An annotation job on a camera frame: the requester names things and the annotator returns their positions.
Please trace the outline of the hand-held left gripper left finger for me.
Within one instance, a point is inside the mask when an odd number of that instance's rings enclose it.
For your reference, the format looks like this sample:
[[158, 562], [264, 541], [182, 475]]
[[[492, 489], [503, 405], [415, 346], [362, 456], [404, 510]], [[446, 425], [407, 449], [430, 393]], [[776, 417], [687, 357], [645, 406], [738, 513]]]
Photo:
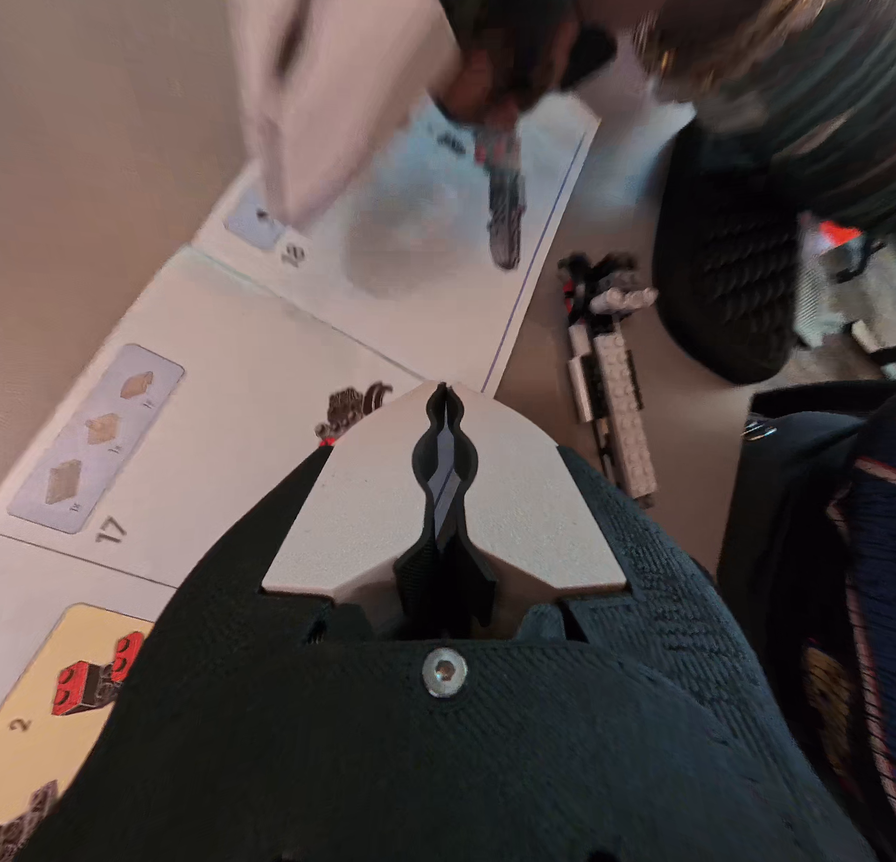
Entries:
[[402, 613], [394, 564], [439, 523], [449, 479], [444, 400], [423, 383], [364, 417], [330, 449], [267, 574], [267, 594], [355, 604], [370, 621]]

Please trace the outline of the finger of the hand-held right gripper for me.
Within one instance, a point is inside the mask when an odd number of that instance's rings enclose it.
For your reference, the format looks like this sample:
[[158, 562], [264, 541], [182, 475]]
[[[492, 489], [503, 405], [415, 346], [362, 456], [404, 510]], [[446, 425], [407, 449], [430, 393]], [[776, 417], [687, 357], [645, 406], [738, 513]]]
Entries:
[[284, 83], [300, 47], [307, 0], [228, 0], [242, 137], [263, 196], [281, 222], [288, 212]]
[[458, 65], [439, 0], [303, 0], [272, 126], [272, 208], [312, 223]]

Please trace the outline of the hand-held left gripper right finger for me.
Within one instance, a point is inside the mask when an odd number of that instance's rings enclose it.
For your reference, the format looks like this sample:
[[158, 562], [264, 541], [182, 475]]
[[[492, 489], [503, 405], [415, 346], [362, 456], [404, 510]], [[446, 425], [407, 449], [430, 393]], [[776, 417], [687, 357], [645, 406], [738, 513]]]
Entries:
[[460, 384], [445, 388], [445, 415], [455, 476], [443, 553], [474, 626], [518, 626], [536, 605], [627, 590], [554, 440]]

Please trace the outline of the grey toy brick model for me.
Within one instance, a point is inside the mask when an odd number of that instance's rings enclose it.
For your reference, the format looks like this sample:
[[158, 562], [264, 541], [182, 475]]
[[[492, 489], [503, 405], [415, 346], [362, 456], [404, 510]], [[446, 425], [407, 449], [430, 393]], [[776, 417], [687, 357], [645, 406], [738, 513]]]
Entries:
[[638, 274], [634, 257], [611, 253], [595, 262], [584, 253], [563, 258], [570, 359], [568, 376], [580, 423], [596, 441], [605, 477], [641, 508], [658, 490], [644, 429], [644, 400], [622, 330], [623, 321], [654, 307], [655, 287]]

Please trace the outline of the instruction booklet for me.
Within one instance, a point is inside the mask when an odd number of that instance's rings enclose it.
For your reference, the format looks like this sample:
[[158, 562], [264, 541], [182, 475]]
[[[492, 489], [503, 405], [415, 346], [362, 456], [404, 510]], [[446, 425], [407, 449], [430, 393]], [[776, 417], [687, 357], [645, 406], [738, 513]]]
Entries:
[[431, 105], [302, 235], [252, 166], [163, 265], [2, 484], [2, 858], [70, 784], [186, 575], [319, 444], [430, 379], [494, 396], [600, 118], [521, 123], [521, 257]]

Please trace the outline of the person's right forearm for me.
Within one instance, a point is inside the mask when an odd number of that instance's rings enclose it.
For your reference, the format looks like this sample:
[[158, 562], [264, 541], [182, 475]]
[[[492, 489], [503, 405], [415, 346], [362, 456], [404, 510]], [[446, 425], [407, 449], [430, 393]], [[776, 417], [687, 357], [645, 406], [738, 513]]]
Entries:
[[668, 0], [645, 70], [799, 210], [895, 224], [895, 0]]

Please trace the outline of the grey desk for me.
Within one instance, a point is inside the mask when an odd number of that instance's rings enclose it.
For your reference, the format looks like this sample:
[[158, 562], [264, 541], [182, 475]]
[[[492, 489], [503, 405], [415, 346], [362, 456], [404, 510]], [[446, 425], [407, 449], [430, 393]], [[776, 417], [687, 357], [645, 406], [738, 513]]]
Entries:
[[[245, 161], [227, 0], [1, 0], [2, 476]], [[601, 117], [497, 397], [591, 456], [555, 261], [651, 261], [666, 140], [628, 41], [582, 88]]]

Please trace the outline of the person's right hand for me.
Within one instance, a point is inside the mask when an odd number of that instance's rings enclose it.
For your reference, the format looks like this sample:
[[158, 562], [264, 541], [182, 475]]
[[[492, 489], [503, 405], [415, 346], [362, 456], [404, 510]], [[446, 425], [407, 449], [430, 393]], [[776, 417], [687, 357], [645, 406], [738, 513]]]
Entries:
[[496, 42], [467, 50], [429, 95], [442, 115], [458, 125], [511, 132], [521, 116], [559, 88], [580, 28], [575, 20], [564, 21], [529, 71], [514, 64], [509, 47]]

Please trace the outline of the black mesh cushion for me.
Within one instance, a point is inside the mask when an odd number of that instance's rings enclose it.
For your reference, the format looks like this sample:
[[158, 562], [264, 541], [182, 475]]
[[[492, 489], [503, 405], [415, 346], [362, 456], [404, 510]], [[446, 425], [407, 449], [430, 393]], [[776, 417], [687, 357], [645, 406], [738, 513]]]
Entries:
[[796, 341], [801, 240], [766, 173], [692, 120], [671, 148], [652, 256], [669, 336], [732, 385], [777, 375]]

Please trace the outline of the navy printed clothing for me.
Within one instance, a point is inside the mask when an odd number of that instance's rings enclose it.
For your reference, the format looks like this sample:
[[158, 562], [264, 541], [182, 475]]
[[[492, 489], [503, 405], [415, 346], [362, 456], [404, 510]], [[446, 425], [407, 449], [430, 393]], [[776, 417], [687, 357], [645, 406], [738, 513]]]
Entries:
[[857, 431], [822, 507], [828, 570], [801, 650], [824, 767], [881, 860], [895, 849], [894, 396]]

